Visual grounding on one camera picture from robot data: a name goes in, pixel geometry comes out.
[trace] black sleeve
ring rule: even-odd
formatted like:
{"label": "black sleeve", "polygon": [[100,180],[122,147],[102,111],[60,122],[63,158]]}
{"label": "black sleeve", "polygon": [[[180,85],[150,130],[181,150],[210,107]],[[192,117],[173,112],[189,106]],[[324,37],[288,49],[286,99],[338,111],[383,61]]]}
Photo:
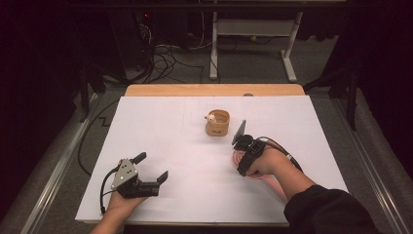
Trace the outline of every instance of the black sleeve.
{"label": "black sleeve", "polygon": [[350,194],[313,185],[294,195],[284,215],[289,233],[380,233],[367,210]]}

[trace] white tabletop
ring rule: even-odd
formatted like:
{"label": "white tabletop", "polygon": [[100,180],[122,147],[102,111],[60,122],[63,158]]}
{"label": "white tabletop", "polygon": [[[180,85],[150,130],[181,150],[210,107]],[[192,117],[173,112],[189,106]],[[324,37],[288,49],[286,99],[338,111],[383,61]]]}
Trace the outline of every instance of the white tabletop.
{"label": "white tabletop", "polygon": [[[212,109],[230,113],[227,136],[206,134],[204,117]],[[277,141],[315,182],[347,191],[309,97],[122,97],[76,219],[99,221],[104,176],[119,159],[146,152],[135,165],[141,180],[155,181],[165,171],[169,178],[129,223],[286,223],[282,196],[263,180],[240,176],[231,163],[243,119],[246,134]]]}

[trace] brown container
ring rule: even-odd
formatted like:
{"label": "brown container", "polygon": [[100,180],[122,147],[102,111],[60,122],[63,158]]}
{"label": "brown container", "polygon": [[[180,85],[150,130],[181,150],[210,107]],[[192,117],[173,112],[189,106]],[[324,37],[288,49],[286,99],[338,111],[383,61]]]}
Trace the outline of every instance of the brown container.
{"label": "brown container", "polygon": [[230,125],[230,114],[221,109],[214,109],[209,112],[215,115],[216,122],[206,123],[206,133],[213,137],[224,137],[228,134],[228,127]]}

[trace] wrist-mounted device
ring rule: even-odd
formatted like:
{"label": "wrist-mounted device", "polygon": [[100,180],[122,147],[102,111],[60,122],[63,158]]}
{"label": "wrist-mounted device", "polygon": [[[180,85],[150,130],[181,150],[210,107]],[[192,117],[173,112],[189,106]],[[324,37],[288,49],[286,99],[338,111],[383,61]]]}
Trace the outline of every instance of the wrist-mounted device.
{"label": "wrist-mounted device", "polygon": [[283,153],[286,157],[288,157],[291,163],[298,170],[303,172],[300,165],[291,156],[291,154],[289,154],[281,145],[276,143],[273,139],[266,137],[266,136],[262,136],[257,139],[254,139],[250,135],[244,135],[245,122],[246,120],[243,120],[243,123],[241,124],[237,133],[234,135],[234,139],[232,142],[232,145],[234,145],[234,150],[245,152],[244,157],[241,159],[240,163],[238,164],[238,168],[237,168],[237,171],[240,173],[241,176],[246,176],[246,172],[251,167],[253,162],[262,155],[266,145],[269,145],[277,149],[279,152]]}
{"label": "wrist-mounted device", "polygon": [[168,171],[164,172],[161,176],[153,182],[143,182],[139,179],[138,171],[133,164],[138,164],[146,158],[146,153],[142,152],[133,159],[122,159],[116,168],[112,169],[104,178],[100,189],[100,209],[105,213],[103,207],[103,188],[106,180],[113,174],[115,178],[111,185],[111,192],[118,191],[124,198],[137,198],[137,197],[155,197],[159,195],[159,188],[168,178]]}

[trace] person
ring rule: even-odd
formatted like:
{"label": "person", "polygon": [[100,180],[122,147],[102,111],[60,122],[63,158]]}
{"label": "person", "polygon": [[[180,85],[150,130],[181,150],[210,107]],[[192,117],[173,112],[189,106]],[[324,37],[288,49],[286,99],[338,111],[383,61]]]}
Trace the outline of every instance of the person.
{"label": "person", "polygon": [[[277,149],[266,145],[247,173],[274,175],[286,196],[284,215],[288,232],[301,233],[380,233],[368,211],[350,194],[326,189],[304,175]],[[124,199],[112,193],[107,212],[94,233],[116,233],[146,198]]]}

